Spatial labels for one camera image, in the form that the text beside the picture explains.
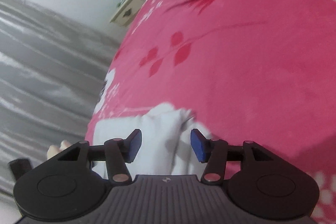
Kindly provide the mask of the person's left hand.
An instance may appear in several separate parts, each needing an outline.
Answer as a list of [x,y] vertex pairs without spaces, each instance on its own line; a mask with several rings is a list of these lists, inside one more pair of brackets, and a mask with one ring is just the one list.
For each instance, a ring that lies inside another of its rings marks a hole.
[[71,145],[72,144],[66,140],[62,141],[60,145],[51,145],[47,151],[47,160],[56,156],[57,154],[64,151],[65,149],[69,148]]

